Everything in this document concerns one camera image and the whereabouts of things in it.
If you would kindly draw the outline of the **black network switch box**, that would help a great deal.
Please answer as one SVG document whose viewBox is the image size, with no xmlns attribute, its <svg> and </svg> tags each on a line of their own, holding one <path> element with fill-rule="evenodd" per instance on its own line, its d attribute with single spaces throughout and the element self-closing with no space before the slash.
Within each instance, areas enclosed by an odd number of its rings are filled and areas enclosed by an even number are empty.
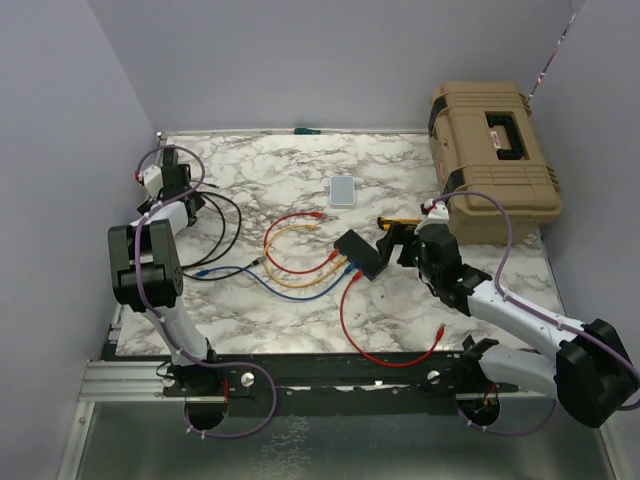
<svg viewBox="0 0 640 480">
<path fill-rule="evenodd" d="M 378 251 L 352 229 L 334 242 L 334 248 L 362 271 L 369 281 L 374 281 L 387 266 Z"/>
</svg>

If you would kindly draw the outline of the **black power adapter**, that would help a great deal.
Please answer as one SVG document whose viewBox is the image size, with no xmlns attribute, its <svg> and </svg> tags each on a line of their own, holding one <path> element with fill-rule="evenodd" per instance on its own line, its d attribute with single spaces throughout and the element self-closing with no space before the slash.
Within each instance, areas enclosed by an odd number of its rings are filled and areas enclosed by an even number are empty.
<svg viewBox="0 0 640 480">
<path fill-rule="evenodd" d="M 179 153 L 176 148 L 167 147 L 163 149 L 162 166 L 174 166 L 179 163 Z"/>
</svg>

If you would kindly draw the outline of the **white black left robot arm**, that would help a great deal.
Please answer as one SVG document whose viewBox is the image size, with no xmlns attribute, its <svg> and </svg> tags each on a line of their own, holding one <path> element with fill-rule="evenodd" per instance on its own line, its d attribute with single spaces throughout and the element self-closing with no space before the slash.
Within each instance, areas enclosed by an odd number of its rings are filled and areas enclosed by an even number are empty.
<svg viewBox="0 0 640 480">
<path fill-rule="evenodd" d="M 183 269 L 175 236 L 197 220 L 204 201 L 190 191 L 187 164 L 152 165 L 136 174 L 149 197 L 140 218 L 108 230 L 111 283 L 118 303 L 151 322 L 171 359 L 166 377 L 185 393 L 208 395 L 229 381 L 182 300 Z"/>
</svg>

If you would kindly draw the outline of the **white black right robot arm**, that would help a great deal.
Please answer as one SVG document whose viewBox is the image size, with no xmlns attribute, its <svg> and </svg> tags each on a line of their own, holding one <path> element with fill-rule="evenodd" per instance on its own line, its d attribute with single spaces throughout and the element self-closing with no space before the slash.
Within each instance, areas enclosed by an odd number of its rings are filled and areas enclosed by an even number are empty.
<svg viewBox="0 0 640 480">
<path fill-rule="evenodd" d="M 459 378 L 467 389 L 481 391 L 491 383 L 522 387 L 556 400 L 591 428 L 633 409 L 629 400 L 639 390 L 639 373 L 611 324 L 557 315 L 508 292 L 491 275 L 463 262 L 444 224 L 414 228 L 394 222 L 376 243 L 382 262 L 389 261 L 395 246 L 402 248 L 398 264 L 417 269 L 442 303 L 528 345 L 520 350 L 494 339 L 465 339 Z"/>
</svg>

